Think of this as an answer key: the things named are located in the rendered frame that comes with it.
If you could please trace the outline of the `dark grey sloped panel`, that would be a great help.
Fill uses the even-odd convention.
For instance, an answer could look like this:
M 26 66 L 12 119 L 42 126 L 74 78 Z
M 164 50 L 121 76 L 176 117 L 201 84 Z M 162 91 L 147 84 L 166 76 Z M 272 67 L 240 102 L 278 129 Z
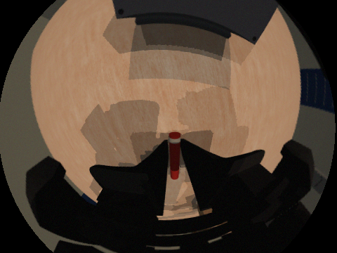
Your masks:
M 233 33 L 256 45 L 279 4 L 275 0 L 113 0 L 112 5 L 116 19 L 132 17 L 135 25 L 185 25 L 227 39 Z

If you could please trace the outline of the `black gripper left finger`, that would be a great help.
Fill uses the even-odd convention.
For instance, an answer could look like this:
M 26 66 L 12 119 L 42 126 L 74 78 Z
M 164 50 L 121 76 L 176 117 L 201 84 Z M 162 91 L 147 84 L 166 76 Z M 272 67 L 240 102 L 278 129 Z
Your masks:
M 134 167 L 93 165 L 90 173 L 102 189 L 147 196 L 157 216 L 163 216 L 168 163 L 168 140 L 163 140 L 149 157 Z

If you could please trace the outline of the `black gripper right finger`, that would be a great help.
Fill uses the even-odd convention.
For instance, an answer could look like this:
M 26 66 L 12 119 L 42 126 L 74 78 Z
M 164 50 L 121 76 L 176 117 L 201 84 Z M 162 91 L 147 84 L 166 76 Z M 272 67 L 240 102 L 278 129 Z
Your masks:
M 261 163 L 265 155 L 264 150 L 258 149 L 234 157 L 219 157 L 189 143 L 185 138 L 180 139 L 180 149 L 200 211 L 211 208 L 211 203 L 233 174 Z

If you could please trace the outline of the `red peg with white band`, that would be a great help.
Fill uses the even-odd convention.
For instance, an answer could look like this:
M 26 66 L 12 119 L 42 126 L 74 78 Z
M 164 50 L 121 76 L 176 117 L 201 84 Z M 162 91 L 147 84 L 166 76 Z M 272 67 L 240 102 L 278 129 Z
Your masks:
M 171 179 L 178 179 L 180 168 L 180 132 L 168 133 L 169 159 L 171 160 Z

